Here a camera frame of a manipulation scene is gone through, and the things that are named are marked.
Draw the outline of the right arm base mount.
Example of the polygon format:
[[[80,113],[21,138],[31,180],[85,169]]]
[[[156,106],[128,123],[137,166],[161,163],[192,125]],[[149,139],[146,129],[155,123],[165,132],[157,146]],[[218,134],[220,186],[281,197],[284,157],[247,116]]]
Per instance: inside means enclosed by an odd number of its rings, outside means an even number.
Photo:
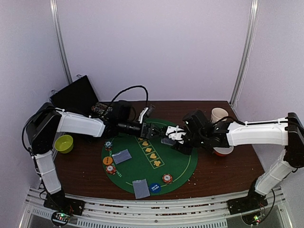
[[[230,199],[227,201],[228,210],[231,215],[259,209],[267,206],[266,197],[258,193],[248,194],[245,197]]]

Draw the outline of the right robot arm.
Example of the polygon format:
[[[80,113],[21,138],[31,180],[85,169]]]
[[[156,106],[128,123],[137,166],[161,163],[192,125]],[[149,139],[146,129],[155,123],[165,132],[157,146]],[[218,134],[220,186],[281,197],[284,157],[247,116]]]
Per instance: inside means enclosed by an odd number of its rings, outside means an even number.
[[[201,110],[184,116],[184,128],[169,127],[166,136],[176,142],[176,150],[192,148],[229,148],[246,144],[277,144],[284,147],[277,162],[253,182],[251,193],[244,198],[246,209],[254,209],[262,196],[290,173],[304,166],[304,127],[296,113],[261,122],[242,122],[231,116],[208,120]]]

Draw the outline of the dealt blue playing cards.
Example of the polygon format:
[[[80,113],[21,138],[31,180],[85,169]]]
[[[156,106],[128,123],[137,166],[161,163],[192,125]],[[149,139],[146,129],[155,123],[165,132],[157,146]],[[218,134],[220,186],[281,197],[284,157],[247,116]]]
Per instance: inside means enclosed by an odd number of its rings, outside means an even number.
[[[132,158],[131,154],[129,153],[128,149],[119,151],[112,155],[113,161],[115,164],[120,164],[124,161],[127,161]]]

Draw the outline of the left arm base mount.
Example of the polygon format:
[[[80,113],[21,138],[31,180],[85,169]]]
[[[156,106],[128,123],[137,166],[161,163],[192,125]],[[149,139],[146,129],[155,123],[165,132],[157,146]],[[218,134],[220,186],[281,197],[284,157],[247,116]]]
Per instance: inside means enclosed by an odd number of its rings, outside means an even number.
[[[57,197],[47,194],[43,206],[68,215],[81,216],[83,214],[85,202],[83,200],[67,198],[65,196]]]

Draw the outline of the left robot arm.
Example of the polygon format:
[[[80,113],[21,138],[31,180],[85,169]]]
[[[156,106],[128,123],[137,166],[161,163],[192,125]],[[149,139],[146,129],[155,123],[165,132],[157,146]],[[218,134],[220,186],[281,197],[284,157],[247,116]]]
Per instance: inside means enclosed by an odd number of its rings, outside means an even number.
[[[126,133],[143,139],[165,136],[166,129],[145,122],[152,105],[146,106],[138,120],[130,121],[132,105],[124,100],[110,103],[99,114],[85,115],[74,109],[61,109],[51,103],[44,103],[24,124],[21,141],[29,145],[25,149],[34,160],[35,169],[48,195],[49,202],[58,211],[68,207],[68,200],[61,186],[55,164],[52,159],[53,143],[58,133],[71,133],[95,138],[110,137]]]

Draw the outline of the orange big blind button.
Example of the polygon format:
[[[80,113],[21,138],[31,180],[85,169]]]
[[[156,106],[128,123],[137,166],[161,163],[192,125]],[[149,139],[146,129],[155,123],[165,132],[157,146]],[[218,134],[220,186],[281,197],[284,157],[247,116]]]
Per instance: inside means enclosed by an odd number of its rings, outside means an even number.
[[[110,156],[106,156],[103,158],[103,164],[108,166],[111,165],[113,163],[113,159]]]

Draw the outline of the red poker chip stack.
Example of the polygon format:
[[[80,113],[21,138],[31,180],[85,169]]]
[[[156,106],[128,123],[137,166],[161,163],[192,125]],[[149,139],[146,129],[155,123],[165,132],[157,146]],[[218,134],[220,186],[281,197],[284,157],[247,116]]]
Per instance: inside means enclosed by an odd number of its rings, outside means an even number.
[[[166,184],[170,184],[173,182],[173,177],[170,174],[164,174],[162,180]]]

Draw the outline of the blue small blind button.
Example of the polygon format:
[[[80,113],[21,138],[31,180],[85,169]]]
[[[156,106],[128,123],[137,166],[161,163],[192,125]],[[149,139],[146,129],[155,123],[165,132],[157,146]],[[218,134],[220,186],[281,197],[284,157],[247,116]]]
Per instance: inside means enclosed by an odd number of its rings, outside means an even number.
[[[149,190],[151,193],[159,193],[162,190],[162,187],[159,183],[151,183],[149,185]]]

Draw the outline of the teal white chip stack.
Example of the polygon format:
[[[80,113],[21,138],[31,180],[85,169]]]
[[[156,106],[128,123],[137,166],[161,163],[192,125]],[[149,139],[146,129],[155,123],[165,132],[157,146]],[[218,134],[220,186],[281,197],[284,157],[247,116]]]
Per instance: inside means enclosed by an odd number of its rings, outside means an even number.
[[[112,143],[111,141],[106,141],[106,142],[104,143],[104,148],[105,148],[105,150],[107,150],[107,151],[111,151],[112,148],[113,148],[113,143]]]

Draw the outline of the grey card deck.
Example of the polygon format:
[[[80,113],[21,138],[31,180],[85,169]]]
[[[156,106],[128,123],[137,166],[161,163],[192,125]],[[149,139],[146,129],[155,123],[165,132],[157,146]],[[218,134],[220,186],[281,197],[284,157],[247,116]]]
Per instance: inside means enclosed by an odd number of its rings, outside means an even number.
[[[175,141],[172,140],[172,139],[170,139],[170,138],[162,138],[162,139],[161,139],[161,143],[162,143],[162,144],[165,144],[165,145],[170,145],[170,146],[172,146],[172,145],[175,144]]]

